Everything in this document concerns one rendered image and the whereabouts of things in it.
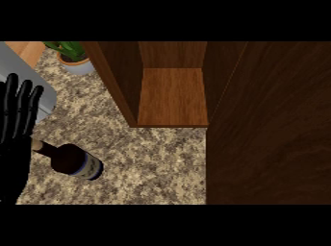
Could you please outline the dark wooden cabinet door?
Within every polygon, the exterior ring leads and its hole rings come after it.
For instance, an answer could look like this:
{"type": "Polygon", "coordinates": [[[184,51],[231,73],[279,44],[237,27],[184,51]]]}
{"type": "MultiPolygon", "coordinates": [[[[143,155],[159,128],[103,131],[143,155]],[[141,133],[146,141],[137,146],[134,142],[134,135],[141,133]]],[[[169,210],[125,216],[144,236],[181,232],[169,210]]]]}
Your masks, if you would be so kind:
{"type": "Polygon", "coordinates": [[[205,201],[331,204],[331,41],[245,44],[205,133],[205,201]]]}

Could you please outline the pale wooden board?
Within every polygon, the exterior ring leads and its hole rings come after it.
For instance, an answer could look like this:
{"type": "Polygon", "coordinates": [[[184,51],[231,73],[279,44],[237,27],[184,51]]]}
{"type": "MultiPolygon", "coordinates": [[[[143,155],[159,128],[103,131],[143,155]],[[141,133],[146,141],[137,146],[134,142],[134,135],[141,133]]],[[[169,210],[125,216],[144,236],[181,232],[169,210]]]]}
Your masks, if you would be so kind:
{"type": "Polygon", "coordinates": [[[45,50],[41,41],[7,41],[5,44],[30,67],[35,67],[45,50]]]}

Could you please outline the dark wine bottle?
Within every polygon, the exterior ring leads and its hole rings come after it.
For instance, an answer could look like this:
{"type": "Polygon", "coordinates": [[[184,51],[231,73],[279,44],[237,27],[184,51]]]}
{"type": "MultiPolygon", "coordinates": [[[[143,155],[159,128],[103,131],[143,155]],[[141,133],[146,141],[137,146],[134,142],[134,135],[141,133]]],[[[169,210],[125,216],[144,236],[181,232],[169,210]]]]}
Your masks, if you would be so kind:
{"type": "Polygon", "coordinates": [[[103,172],[103,162],[75,144],[54,147],[42,140],[32,139],[30,149],[51,159],[51,168],[70,177],[95,180],[103,172]]]}

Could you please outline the green plant in pot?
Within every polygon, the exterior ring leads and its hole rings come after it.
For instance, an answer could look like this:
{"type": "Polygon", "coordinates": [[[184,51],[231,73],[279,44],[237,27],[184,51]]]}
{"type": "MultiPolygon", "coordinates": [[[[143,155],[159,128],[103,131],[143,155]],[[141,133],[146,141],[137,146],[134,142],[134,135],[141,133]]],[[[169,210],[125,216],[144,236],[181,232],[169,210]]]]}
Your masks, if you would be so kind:
{"type": "Polygon", "coordinates": [[[55,51],[57,60],[69,73],[86,75],[94,71],[88,55],[78,41],[44,41],[55,51]]]}

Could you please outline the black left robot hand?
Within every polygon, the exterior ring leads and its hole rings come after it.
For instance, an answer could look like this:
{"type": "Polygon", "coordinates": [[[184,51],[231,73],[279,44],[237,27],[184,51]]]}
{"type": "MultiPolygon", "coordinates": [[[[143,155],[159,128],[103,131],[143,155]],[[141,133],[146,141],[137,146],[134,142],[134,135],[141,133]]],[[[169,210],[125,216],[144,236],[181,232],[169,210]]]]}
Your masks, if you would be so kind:
{"type": "Polygon", "coordinates": [[[30,135],[44,87],[17,83],[10,73],[0,82],[0,206],[13,205],[21,194],[30,165],[30,135]]]}

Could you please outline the open wooden cabinet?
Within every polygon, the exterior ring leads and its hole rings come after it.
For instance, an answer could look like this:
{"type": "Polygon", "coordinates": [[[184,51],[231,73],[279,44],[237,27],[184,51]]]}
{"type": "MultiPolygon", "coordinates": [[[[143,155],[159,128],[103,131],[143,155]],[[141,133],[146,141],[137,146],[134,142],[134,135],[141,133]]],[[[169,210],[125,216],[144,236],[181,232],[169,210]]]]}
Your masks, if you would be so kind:
{"type": "Polygon", "coordinates": [[[85,41],[100,80],[132,128],[203,128],[243,41],[85,41]]]}

